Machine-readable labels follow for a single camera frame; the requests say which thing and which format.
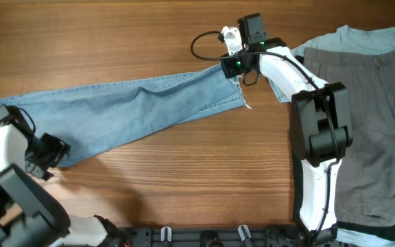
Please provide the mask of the light blue denim jeans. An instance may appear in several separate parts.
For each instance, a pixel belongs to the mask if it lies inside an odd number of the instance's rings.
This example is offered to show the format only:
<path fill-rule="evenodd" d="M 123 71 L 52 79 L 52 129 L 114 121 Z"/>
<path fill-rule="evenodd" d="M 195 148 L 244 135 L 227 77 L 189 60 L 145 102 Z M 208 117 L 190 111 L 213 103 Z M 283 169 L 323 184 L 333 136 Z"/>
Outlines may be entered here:
<path fill-rule="evenodd" d="M 246 102 L 237 78 L 220 65 L 157 78 L 92 84 L 0 98 L 23 108 L 36 134 L 54 135 L 71 147 L 60 161 L 70 167 L 170 126 L 208 117 Z"/>

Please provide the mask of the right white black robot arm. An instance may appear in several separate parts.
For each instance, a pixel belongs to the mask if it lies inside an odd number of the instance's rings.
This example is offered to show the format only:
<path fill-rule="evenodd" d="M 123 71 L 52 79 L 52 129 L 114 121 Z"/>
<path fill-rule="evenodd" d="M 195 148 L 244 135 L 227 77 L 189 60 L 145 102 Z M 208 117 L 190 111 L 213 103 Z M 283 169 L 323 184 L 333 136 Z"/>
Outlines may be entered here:
<path fill-rule="evenodd" d="M 296 195 L 295 226 L 281 231 L 296 246 L 329 244 L 337 237 L 337 173 L 352 143 L 346 87 L 313 75 L 280 38 L 270 38 L 260 14 L 222 28 L 227 46 L 221 64 L 227 78 L 255 72 L 272 81 L 289 98 L 290 143 Z"/>

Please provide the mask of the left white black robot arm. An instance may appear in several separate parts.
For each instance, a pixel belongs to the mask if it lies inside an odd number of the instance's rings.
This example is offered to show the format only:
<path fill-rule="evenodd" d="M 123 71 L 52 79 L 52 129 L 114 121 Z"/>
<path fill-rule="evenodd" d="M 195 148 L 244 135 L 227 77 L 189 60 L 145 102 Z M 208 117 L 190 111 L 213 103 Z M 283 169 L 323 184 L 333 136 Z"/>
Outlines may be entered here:
<path fill-rule="evenodd" d="M 130 238 L 98 215 L 70 216 L 41 185 L 70 145 L 35 135 L 30 115 L 0 106 L 0 246 L 130 246 Z"/>

